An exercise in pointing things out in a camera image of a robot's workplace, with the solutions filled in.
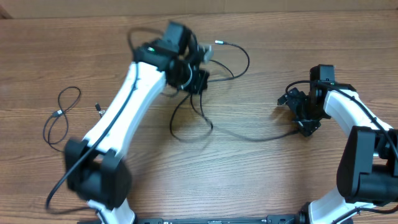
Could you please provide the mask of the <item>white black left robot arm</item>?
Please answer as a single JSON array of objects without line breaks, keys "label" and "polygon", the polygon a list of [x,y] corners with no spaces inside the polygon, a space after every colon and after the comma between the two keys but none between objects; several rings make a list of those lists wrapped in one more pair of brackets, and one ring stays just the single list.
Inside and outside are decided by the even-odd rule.
[{"label": "white black left robot arm", "polygon": [[65,174],[45,201],[49,213],[57,213],[50,201],[67,184],[95,210],[97,223],[135,223],[127,201],[132,177],[125,162],[134,133],[167,85],[188,95],[207,88],[209,74],[200,65],[208,63],[214,51],[211,45],[199,44],[187,26],[171,21],[163,32],[134,27],[127,32],[127,42],[132,61],[124,83],[83,139],[67,141]]}]

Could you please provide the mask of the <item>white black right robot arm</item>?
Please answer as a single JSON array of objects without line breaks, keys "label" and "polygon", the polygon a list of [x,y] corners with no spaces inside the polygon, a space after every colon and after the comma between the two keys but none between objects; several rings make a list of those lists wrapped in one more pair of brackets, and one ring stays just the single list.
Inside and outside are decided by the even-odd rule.
[{"label": "white black right robot arm", "polygon": [[397,130],[372,113],[352,85],[335,80],[333,65],[312,67],[306,82],[308,93],[291,83],[278,105],[289,107],[303,136],[311,136],[322,119],[334,119],[348,140],[334,189],[295,215],[280,215],[280,223],[352,223],[361,212],[397,212],[383,208],[397,203]]}]

